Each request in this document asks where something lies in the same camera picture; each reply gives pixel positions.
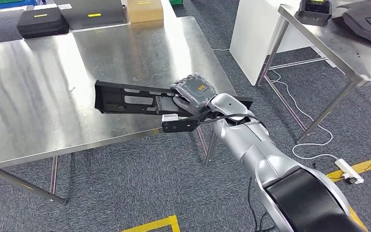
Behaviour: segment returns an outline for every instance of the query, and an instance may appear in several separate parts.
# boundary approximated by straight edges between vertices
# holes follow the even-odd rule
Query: white cabinet
[[[267,55],[271,53],[282,27],[280,4],[299,8],[300,0],[240,0],[230,53],[252,85],[255,85]],[[309,47],[312,44],[289,26],[278,52]]]

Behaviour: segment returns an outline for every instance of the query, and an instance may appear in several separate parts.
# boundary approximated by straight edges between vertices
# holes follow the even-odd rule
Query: yellow floor tape
[[[371,160],[353,165],[352,168],[358,173],[369,171],[371,170]],[[339,170],[339,171],[329,173],[327,177],[331,178],[333,182],[336,182],[342,179],[342,174],[343,172]],[[350,208],[350,212],[351,212],[351,218],[353,219],[353,221],[355,221],[364,230],[368,231],[366,226],[362,223],[362,221],[360,220],[360,218],[357,216],[357,214],[352,208]],[[134,227],[134,228],[122,231],[122,232],[147,232],[147,231],[155,230],[155,229],[169,226],[169,225],[171,225],[171,230],[173,232],[180,232],[180,227],[178,226],[176,215],[166,217],[158,221],[153,221],[153,222],[141,225],[141,226],[137,226],[137,227]]]
[[[371,160],[368,160],[368,161],[365,161],[363,163],[359,163],[359,164],[353,165],[352,168],[357,173],[363,173],[365,171],[369,171],[369,170],[371,170]],[[342,174],[343,174],[342,170],[339,170],[339,171],[335,171],[335,172],[329,173],[327,175],[327,177],[329,177],[333,182],[336,182],[336,181],[339,181],[339,180],[342,180],[343,179],[342,178]],[[362,223],[362,221],[357,216],[357,214],[355,213],[355,211],[352,208],[350,208],[350,211],[351,211],[351,218],[353,219],[353,221],[355,221],[364,230],[368,231],[368,229]]]
[[[136,226],[134,228],[131,228],[131,229],[128,229],[122,232],[146,232],[146,231],[155,230],[155,229],[169,226],[169,225],[171,225],[171,230],[173,232],[180,232],[180,228],[178,226],[176,215],[166,217],[158,221],[153,221],[153,222],[141,225],[141,226]]]

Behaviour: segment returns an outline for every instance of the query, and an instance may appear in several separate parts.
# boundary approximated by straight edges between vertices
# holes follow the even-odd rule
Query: table leg
[[[197,127],[197,133],[199,135],[199,138],[202,144],[202,149],[204,149],[204,154],[207,155],[208,154],[207,144],[205,143],[204,135],[202,135],[202,131],[200,127]]]
[[[202,131],[200,127],[197,127],[197,133],[199,135],[202,148],[204,149],[204,154],[205,154],[205,166],[208,167],[211,162],[211,158],[213,157],[214,154],[214,149],[215,145],[217,144],[217,135],[214,133],[214,128],[211,131],[211,141],[210,141],[210,146],[207,149],[207,143],[205,142],[204,135],[202,135]]]
[[[213,154],[214,154],[215,145],[217,145],[217,135],[214,132],[214,128],[213,128],[211,131],[210,146],[208,148],[208,153],[205,157],[205,167],[210,166],[211,158],[213,157]]]
[[[295,113],[295,111],[291,108],[291,106],[288,104],[288,102],[285,100],[285,98],[282,96],[282,94],[278,91],[277,87],[272,83],[272,81],[268,78],[267,75],[264,75],[265,80],[268,82],[268,84],[271,86],[271,89],[276,93],[279,100],[284,104],[285,108],[289,111],[289,113],[294,117],[295,121],[298,123],[298,125],[301,127],[303,131],[306,130],[305,125],[302,123],[298,115]]]
[[[56,178],[57,178],[57,159],[59,156],[53,157],[52,171],[50,173],[50,190],[52,194],[56,193]]]
[[[283,37],[285,35],[286,29],[289,26],[289,22],[285,18],[283,19],[283,21],[284,21],[284,24],[282,25],[282,29],[281,29],[281,31],[278,34],[278,37],[277,37],[277,39],[275,41],[275,45],[272,48],[270,57],[268,58],[267,63],[265,64],[264,70],[262,71],[262,74],[259,77],[259,80],[258,80],[258,85],[259,86],[261,85],[261,82],[264,79],[264,76],[267,75],[268,69],[270,68],[271,63],[274,60],[275,54],[278,51],[279,45],[281,44],[281,41],[282,41],[282,39],[283,39]]]
[[[326,118],[332,112],[332,110],[342,101],[342,99],[348,95],[354,88],[356,88],[356,84],[352,81],[348,81],[345,88],[343,88],[342,92],[336,96],[333,102],[322,112],[321,115],[312,123],[312,125],[301,135],[298,139],[298,143],[300,143],[304,138],[311,134],[311,132],[319,125],[319,123]]]
[[[12,185],[21,187],[21,188],[23,188],[23,189],[25,189],[29,192],[35,193],[35,194],[37,194],[41,197],[44,197],[46,199],[55,201],[59,204],[65,204],[66,203],[65,199],[60,198],[60,197],[56,196],[55,194],[52,194],[52,193],[50,193],[46,190],[43,190],[42,188],[37,187],[37,186],[27,182],[27,181],[24,181],[19,177],[16,177],[16,176],[14,176],[10,173],[7,173],[2,169],[0,169],[0,179],[6,181],[8,183],[11,183]]]

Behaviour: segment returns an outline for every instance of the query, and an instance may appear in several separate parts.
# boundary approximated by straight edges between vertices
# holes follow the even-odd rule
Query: black case
[[[69,24],[57,7],[24,11],[16,28],[25,39],[69,32]]]

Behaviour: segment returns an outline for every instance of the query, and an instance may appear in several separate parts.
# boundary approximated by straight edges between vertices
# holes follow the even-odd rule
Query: stainless steel table
[[[354,34],[349,28],[346,28],[343,19],[340,17],[343,8],[337,6],[347,3],[356,2],[357,0],[338,0],[332,1],[333,17],[328,21],[324,27],[304,25],[295,18],[297,8],[288,5],[281,5],[278,12],[283,17],[283,27],[280,31],[275,46],[272,49],[271,55],[266,63],[264,71],[258,81],[260,84],[265,79],[271,86],[273,91],[278,95],[284,106],[294,117],[295,121],[302,128],[304,133],[298,139],[298,142],[306,138],[317,126],[325,119],[326,116],[338,105],[338,103],[354,88],[371,85],[371,43],[365,39]],[[305,36],[311,43],[313,43],[326,57],[300,61],[290,64],[278,65],[271,67],[271,63],[278,47],[284,37],[288,25],[294,26],[303,36]],[[267,76],[268,70],[284,68],[309,62],[331,60],[349,79],[347,85],[343,88],[341,93],[337,95],[335,100],[328,105],[328,107],[318,116],[318,118],[308,128],[304,126],[296,113],[289,106],[287,101],[283,98],[281,93],[270,81]]]
[[[167,88],[190,73],[235,95],[193,17],[0,43],[0,168],[55,157],[50,192],[0,178],[64,203],[57,156],[161,132],[161,116],[102,115],[95,81]]]

